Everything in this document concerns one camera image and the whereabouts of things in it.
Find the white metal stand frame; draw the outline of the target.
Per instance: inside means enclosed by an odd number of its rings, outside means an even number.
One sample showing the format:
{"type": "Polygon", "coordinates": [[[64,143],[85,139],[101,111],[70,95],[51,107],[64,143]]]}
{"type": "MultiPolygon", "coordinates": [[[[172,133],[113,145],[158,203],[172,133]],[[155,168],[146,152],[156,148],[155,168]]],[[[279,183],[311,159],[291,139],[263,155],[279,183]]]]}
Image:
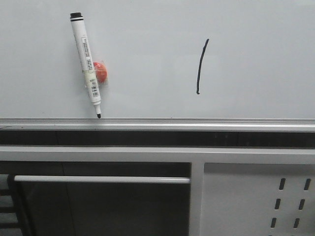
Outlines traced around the white metal stand frame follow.
{"type": "Polygon", "coordinates": [[[0,159],[12,162],[191,163],[189,235],[199,236],[206,163],[313,165],[315,151],[274,148],[1,146],[0,159]]]}

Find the aluminium whiteboard tray rail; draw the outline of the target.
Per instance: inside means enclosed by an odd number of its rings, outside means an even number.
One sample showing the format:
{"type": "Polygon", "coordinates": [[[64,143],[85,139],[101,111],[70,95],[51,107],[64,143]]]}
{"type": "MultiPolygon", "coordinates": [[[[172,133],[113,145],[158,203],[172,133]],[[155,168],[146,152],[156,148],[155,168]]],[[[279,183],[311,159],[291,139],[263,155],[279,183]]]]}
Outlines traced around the aluminium whiteboard tray rail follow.
{"type": "Polygon", "coordinates": [[[1,118],[1,130],[306,132],[314,119],[279,118],[1,118]]]}

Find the white whiteboard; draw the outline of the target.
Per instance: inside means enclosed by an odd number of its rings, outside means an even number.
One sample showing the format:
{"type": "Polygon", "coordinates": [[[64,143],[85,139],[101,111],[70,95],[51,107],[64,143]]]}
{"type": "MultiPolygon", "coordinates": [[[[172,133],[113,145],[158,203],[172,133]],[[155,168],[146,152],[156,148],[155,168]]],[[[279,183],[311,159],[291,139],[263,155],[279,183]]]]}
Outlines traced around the white whiteboard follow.
{"type": "Polygon", "coordinates": [[[3,0],[1,118],[96,116],[72,12],[105,118],[315,117],[312,0],[3,0]]]}

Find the white perforated metal panel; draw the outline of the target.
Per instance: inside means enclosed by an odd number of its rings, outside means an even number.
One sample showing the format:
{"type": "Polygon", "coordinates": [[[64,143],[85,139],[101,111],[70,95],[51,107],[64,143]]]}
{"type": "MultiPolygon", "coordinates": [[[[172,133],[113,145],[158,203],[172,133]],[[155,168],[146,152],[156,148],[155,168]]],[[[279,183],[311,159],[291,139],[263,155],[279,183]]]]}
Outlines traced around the white perforated metal panel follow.
{"type": "Polygon", "coordinates": [[[200,232],[314,235],[314,165],[205,164],[200,232]]]}

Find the white horizontal metal bar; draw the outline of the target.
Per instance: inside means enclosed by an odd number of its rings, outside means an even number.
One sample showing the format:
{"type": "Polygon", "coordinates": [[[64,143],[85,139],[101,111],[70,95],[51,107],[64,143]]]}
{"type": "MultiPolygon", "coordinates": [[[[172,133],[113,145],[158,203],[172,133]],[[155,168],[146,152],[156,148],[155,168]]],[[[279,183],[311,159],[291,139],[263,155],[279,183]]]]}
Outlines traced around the white horizontal metal bar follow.
{"type": "Polygon", "coordinates": [[[18,182],[88,182],[88,183],[158,183],[189,184],[186,177],[108,177],[108,176],[23,176],[14,177],[18,182]]]}

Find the orange round magnet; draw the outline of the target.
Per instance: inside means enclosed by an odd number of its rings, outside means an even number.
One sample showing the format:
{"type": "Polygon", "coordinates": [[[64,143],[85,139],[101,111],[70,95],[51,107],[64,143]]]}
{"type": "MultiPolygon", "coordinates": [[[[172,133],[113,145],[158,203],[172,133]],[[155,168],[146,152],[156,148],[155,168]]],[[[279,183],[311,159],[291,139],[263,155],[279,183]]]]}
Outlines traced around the orange round magnet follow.
{"type": "Polygon", "coordinates": [[[103,85],[107,81],[108,72],[104,63],[102,62],[94,62],[94,70],[96,74],[96,78],[98,82],[103,85]]]}

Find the white whiteboard marker black tip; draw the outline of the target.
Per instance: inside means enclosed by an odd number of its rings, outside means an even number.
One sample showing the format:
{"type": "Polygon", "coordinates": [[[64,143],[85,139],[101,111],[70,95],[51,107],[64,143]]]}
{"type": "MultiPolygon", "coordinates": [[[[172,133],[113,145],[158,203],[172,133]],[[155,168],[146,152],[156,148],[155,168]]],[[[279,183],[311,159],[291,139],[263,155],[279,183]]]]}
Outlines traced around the white whiteboard marker black tip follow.
{"type": "Polygon", "coordinates": [[[88,90],[88,95],[92,105],[94,106],[97,118],[101,118],[101,96],[82,13],[71,13],[70,22],[81,62],[82,72],[85,78],[85,85],[88,90]]]}

